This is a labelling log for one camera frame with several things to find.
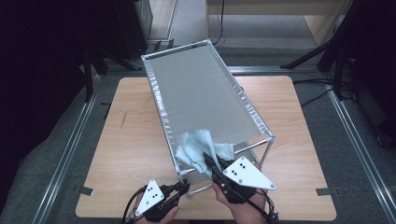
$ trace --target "gray floor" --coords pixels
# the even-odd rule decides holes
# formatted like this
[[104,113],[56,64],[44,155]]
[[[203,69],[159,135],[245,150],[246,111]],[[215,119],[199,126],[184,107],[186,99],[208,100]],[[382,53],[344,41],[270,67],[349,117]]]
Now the gray floor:
[[177,0],[149,0],[149,4],[153,14],[149,39],[168,39]]
[[[179,1],[177,6],[183,8],[177,10],[171,33],[176,45],[189,44],[205,38],[203,36],[205,27],[197,25],[202,24],[203,20],[198,16],[200,14],[197,10],[193,10],[201,7],[201,2],[204,1]],[[183,13],[184,15],[185,13],[189,14],[187,17],[189,19],[184,20],[187,24],[182,22]],[[211,20],[211,24],[213,23],[211,27],[216,29],[217,19],[214,19],[215,21]],[[297,17],[292,19],[293,22],[289,21],[291,20],[289,17],[281,20],[287,22],[279,22],[276,25],[269,24],[271,28],[268,28],[267,32],[261,33],[260,36],[257,36],[257,33],[250,33],[248,30],[244,31],[243,34],[249,36],[249,38],[257,36],[257,39],[261,39],[255,39],[254,42],[256,44],[254,45],[247,45],[246,39],[242,38],[242,36],[233,39],[237,34],[241,33],[228,31],[228,28],[227,30],[225,29],[225,42],[221,44],[222,42],[220,41],[217,46],[220,56],[228,66],[278,66],[297,59],[315,47],[313,39],[306,32],[306,25],[299,21]],[[304,65],[315,65],[318,62],[318,58],[312,59]],[[75,214],[78,202],[78,193],[75,192],[75,186],[84,184],[97,142],[105,124],[104,117],[108,110],[108,105],[103,105],[102,103],[111,103],[121,78],[145,75],[144,71],[127,71],[114,63],[110,63],[109,67],[108,75],[101,77],[100,86],[96,89],[97,96],[92,112],[79,138],[73,159],[70,161],[70,167],[65,174],[64,181],[49,213],[47,223],[120,223],[119,219],[80,218]],[[293,80],[322,77],[322,74],[317,72],[285,72],[284,74],[292,77]],[[325,91],[324,86],[315,84],[299,84],[295,88],[301,103]],[[84,106],[84,97],[84,90],[82,90],[61,117],[51,136],[39,147],[35,148],[21,163],[13,188],[8,195],[7,206],[0,217],[0,223],[32,222]],[[359,106],[352,101],[344,101],[344,103],[379,173],[394,194],[396,191],[394,169],[396,151],[379,147],[375,141],[375,134]],[[308,223],[389,223],[329,95],[325,95],[304,106],[303,112],[328,186],[337,192],[332,196],[337,210],[336,220],[332,222]],[[306,222],[282,221],[281,223]]]

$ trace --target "wooden tabletop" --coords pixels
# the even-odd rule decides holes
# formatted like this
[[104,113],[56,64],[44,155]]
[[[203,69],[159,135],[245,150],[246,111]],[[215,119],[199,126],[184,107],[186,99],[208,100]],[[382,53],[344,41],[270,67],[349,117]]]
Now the wooden tabletop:
[[[276,136],[262,171],[276,184],[269,195],[280,219],[335,219],[331,196],[318,196],[316,191],[327,184],[290,78],[236,79]],[[254,151],[260,157],[264,147]],[[151,178],[159,185],[177,182],[148,80],[127,77],[117,88],[84,185],[94,189],[94,194],[80,196],[76,213],[79,217],[122,217],[131,196]],[[233,218],[216,201],[213,189],[183,196],[179,207],[176,219]]]

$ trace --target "crumpled cloth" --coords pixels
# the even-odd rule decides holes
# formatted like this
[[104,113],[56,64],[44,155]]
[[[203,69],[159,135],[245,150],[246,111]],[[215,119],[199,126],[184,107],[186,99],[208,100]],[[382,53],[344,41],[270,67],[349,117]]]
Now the crumpled cloth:
[[215,144],[208,130],[198,130],[181,135],[182,143],[177,147],[176,158],[179,161],[195,168],[201,174],[212,179],[212,170],[205,164],[204,153],[213,158],[213,161],[219,166],[216,155],[229,161],[233,160],[233,145]]

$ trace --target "metal rail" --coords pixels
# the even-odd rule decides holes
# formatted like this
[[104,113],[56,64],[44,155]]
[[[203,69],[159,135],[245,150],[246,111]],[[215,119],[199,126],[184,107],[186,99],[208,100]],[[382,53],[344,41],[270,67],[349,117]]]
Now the metal rail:
[[334,108],[338,113],[338,116],[344,124],[353,148],[355,149],[355,152],[361,162],[361,166],[363,167],[363,170],[373,187],[373,190],[389,220],[389,223],[396,223],[396,205],[392,194],[381,174],[376,169],[375,163],[373,162],[369,151],[363,144],[361,137],[352,122],[352,119],[347,113],[344,102],[338,101],[338,98],[333,91],[329,92],[329,95]]
[[[100,83],[101,78],[96,75],[95,80],[93,82],[94,89],[97,90]],[[58,195],[59,189],[64,181],[64,176],[69,168],[70,161],[73,159],[74,152],[76,151],[76,146],[78,144],[79,138],[81,137],[82,131],[84,130],[85,124],[87,123],[87,119],[91,114],[93,104],[95,102],[97,91],[95,91],[90,99],[84,107],[82,108],[81,114],[78,117],[77,124],[67,142],[67,145],[64,149],[64,154],[62,155],[58,166],[52,176],[49,185],[47,186],[46,193],[41,201],[40,206],[38,207],[35,217],[32,221],[34,224],[42,224],[46,223],[47,218],[50,214],[50,210],[55,202],[56,196]]]
[[252,76],[268,73],[317,73],[315,65],[301,65],[294,69],[283,69],[279,66],[228,66],[230,72],[235,76]]

